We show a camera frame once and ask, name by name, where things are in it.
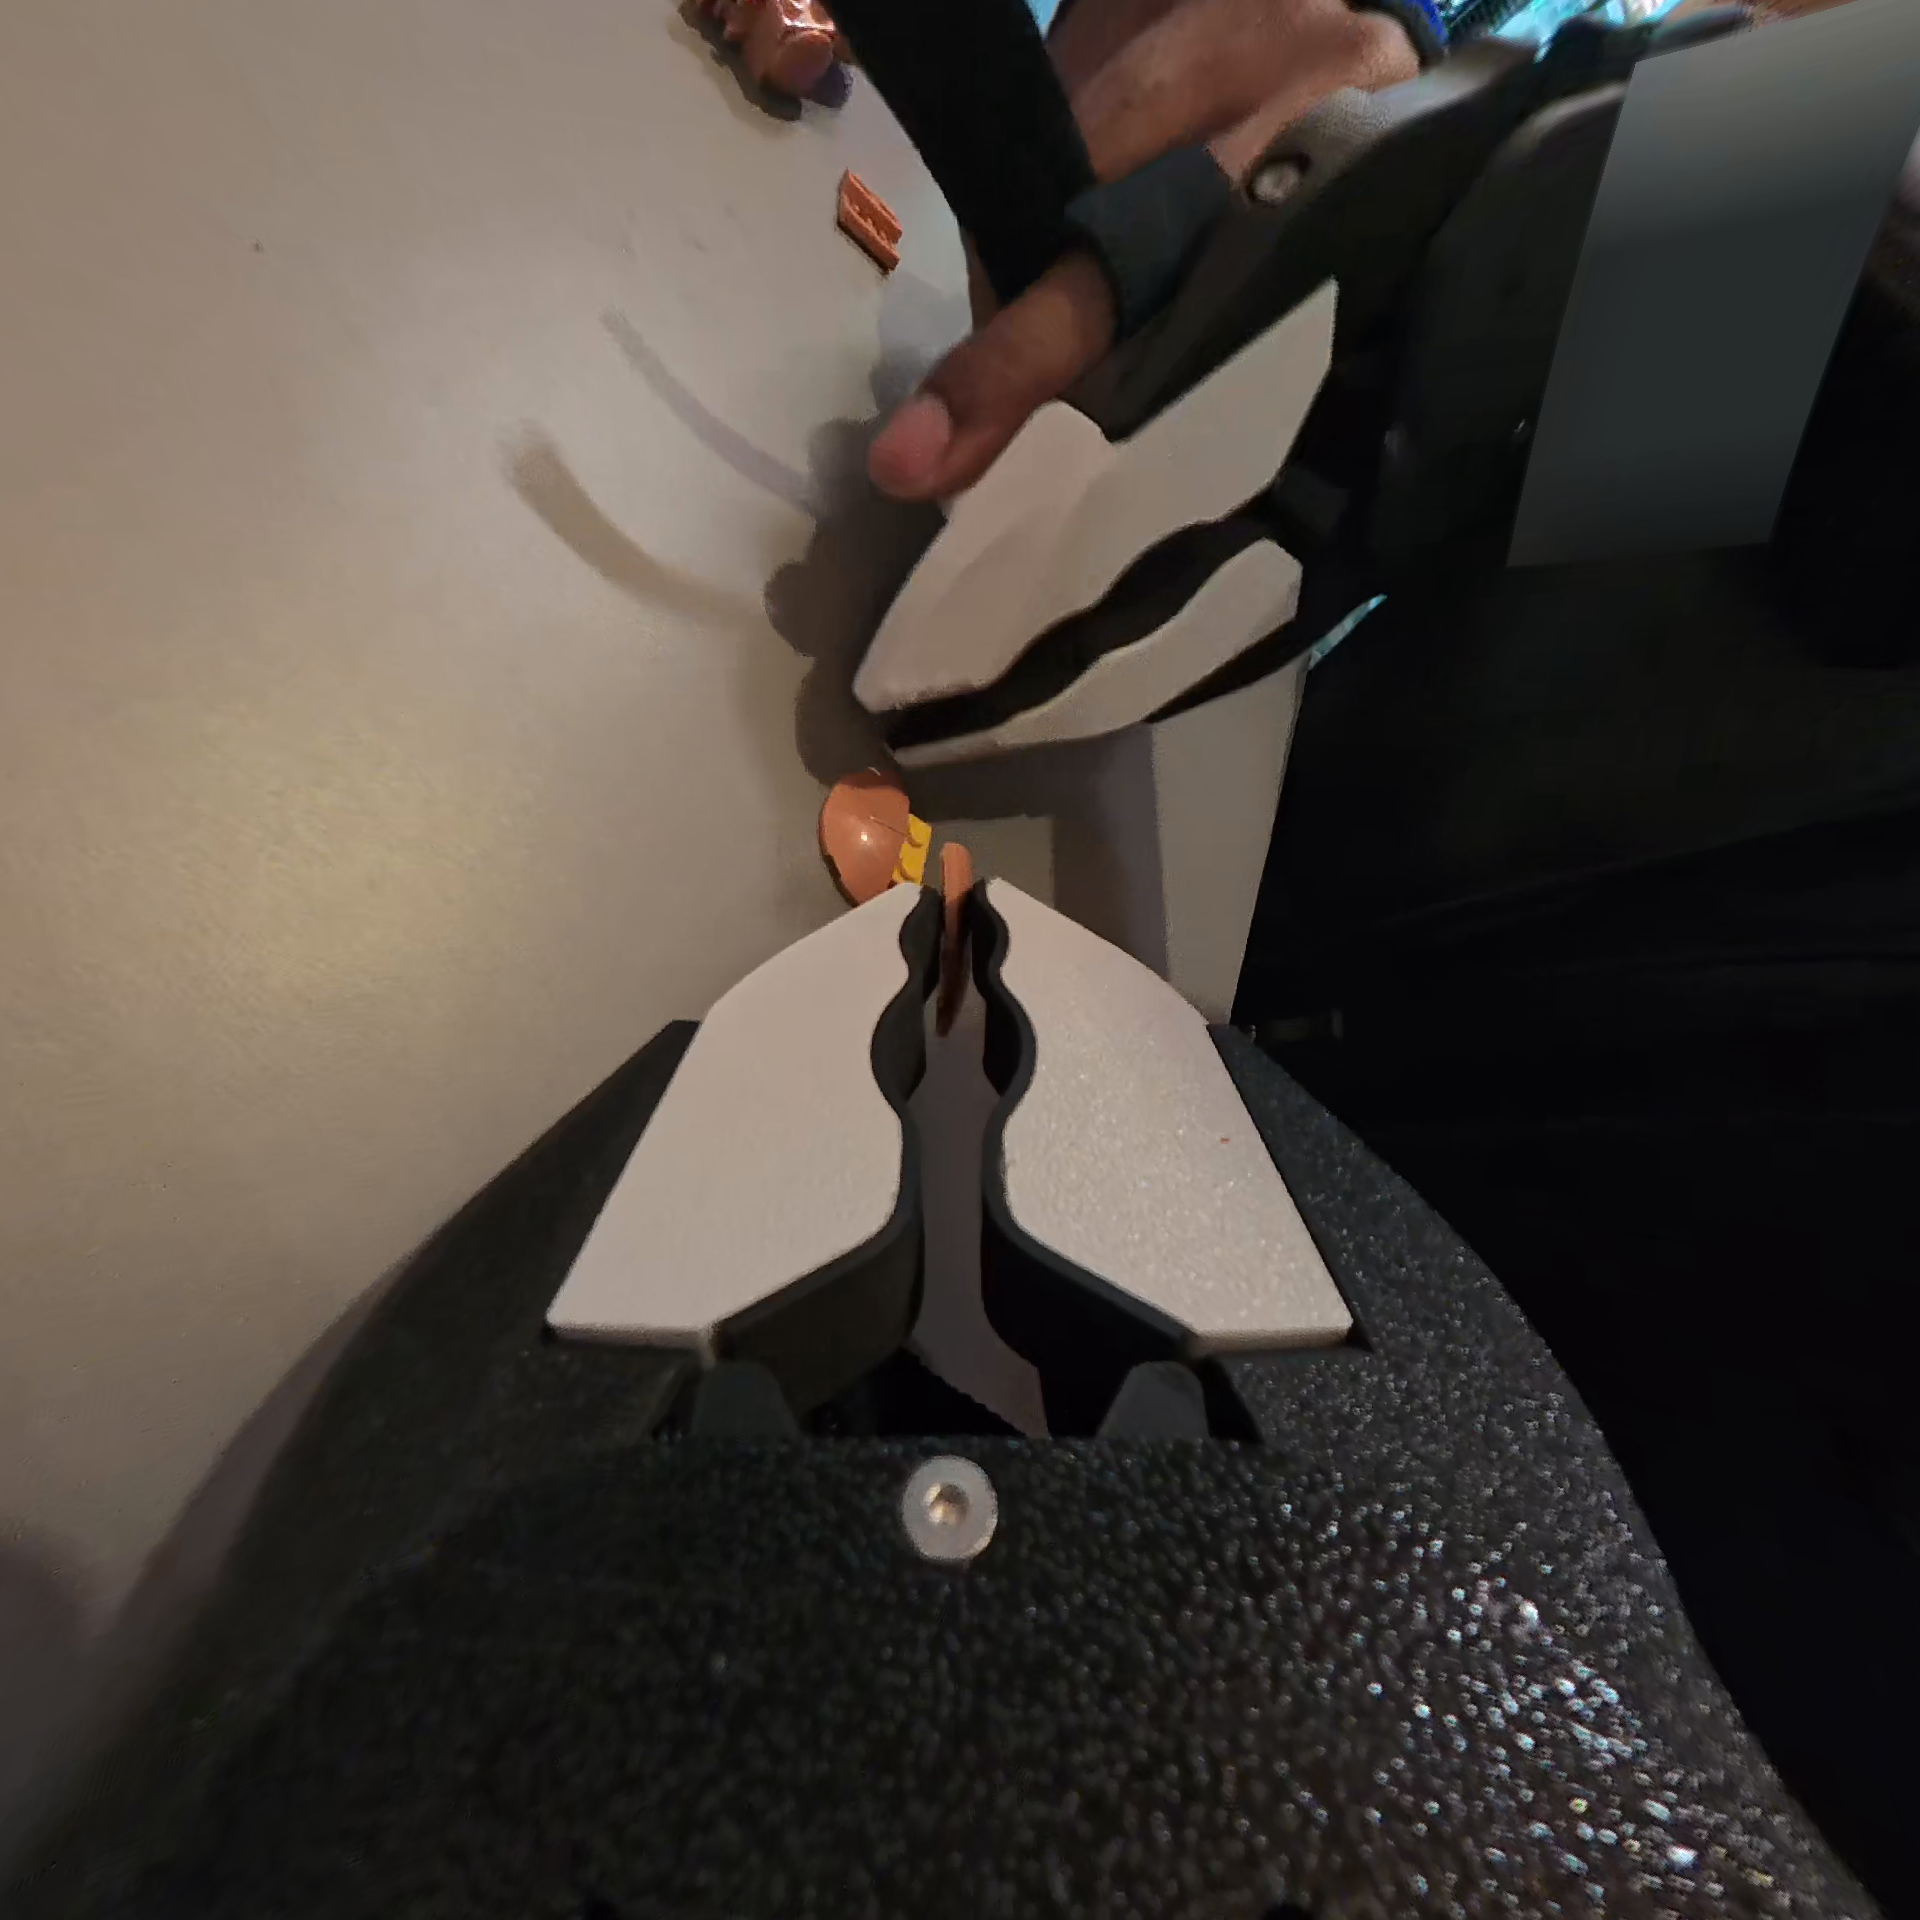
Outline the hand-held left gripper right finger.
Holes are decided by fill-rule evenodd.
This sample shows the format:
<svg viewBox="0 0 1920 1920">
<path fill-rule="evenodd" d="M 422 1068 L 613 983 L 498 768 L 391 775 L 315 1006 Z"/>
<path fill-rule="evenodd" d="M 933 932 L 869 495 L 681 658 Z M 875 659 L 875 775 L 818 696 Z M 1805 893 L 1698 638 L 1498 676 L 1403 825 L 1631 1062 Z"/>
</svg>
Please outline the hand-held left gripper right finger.
<svg viewBox="0 0 1920 1920">
<path fill-rule="evenodd" d="M 995 1196 L 1013 1245 L 1181 1352 L 1316 1352 L 1355 1321 L 1208 1019 L 1018 885 L 981 892 L 1011 1031 Z"/>
</svg>

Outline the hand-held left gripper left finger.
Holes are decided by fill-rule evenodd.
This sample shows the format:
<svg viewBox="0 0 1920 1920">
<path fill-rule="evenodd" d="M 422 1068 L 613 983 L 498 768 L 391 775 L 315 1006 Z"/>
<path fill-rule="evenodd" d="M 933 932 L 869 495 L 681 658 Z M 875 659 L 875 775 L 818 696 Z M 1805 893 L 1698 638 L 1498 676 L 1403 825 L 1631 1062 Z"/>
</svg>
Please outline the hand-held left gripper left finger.
<svg viewBox="0 0 1920 1920">
<path fill-rule="evenodd" d="M 903 1119 L 875 1039 L 925 909 L 892 889 L 715 999 L 549 1306 L 556 1336 L 716 1346 L 895 1216 Z"/>
</svg>

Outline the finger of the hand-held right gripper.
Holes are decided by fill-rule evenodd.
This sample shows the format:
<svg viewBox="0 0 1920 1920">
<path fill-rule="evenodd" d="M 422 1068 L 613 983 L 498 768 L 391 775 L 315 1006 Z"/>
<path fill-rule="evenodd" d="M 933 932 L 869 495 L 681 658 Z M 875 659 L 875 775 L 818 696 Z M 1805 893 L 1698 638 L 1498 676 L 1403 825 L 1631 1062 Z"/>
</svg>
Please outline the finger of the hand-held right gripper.
<svg viewBox="0 0 1920 1920">
<path fill-rule="evenodd" d="M 1331 372 L 1335 328 L 1338 289 L 1316 285 L 1116 442 L 1066 401 L 1033 412 L 948 503 L 856 666 L 856 703 L 903 712 L 991 685 L 1161 539 L 1255 501 Z"/>
<path fill-rule="evenodd" d="M 983 759 L 1098 739 L 1178 706 L 1296 612 L 1302 563 L 1271 536 L 1172 536 L 989 685 L 886 718 L 898 759 Z"/>
</svg>

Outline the brown curved brick piece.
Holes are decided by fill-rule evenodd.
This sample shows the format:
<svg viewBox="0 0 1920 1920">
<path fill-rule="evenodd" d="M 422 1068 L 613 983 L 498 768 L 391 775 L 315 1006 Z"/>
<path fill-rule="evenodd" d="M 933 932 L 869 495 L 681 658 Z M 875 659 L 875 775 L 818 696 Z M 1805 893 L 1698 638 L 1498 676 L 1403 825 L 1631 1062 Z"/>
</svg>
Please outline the brown curved brick piece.
<svg viewBox="0 0 1920 1920">
<path fill-rule="evenodd" d="M 921 821 L 892 771 L 861 768 L 833 779 L 822 796 L 818 846 L 852 909 L 895 885 L 921 889 L 932 843 L 933 828 Z"/>
</svg>

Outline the grey desk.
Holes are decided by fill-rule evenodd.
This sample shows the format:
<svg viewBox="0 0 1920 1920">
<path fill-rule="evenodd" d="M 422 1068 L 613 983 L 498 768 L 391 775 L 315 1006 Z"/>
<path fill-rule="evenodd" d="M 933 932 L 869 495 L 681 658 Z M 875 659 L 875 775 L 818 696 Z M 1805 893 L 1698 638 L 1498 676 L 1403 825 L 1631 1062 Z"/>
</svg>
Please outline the grey desk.
<svg viewBox="0 0 1920 1920">
<path fill-rule="evenodd" d="M 681 2 L 3 5 L 6 1721 L 152 1669 L 403 1262 L 828 911 L 869 422 L 966 323 L 866 83 Z"/>
</svg>

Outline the small brown brick plate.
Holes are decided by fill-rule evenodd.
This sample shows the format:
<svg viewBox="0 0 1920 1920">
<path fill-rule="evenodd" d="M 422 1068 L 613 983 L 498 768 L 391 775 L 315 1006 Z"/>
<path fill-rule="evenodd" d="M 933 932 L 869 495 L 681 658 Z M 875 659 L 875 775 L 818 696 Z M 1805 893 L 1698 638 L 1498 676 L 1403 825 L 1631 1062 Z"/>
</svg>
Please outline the small brown brick plate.
<svg viewBox="0 0 1920 1920">
<path fill-rule="evenodd" d="M 833 189 L 833 229 L 856 245 L 882 278 L 899 271 L 903 223 L 852 169 L 839 175 Z"/>
</svg>

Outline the round brown brick assembly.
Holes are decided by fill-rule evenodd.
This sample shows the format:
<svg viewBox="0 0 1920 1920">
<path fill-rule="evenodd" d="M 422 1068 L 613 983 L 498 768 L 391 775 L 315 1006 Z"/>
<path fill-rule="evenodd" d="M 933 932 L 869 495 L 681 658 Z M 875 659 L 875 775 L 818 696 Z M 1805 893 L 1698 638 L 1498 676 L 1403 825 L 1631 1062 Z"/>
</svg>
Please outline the round brown brick assembly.
<svg viewBox="0 0 1920 1920">
<path fill-rule="evenodd" d="M 783 101 L 813 98 L 831 73 L 855 62 L 852 43 L 825 2 L 686 2 L 716 35 L 746 78 Z"/>
</svg>

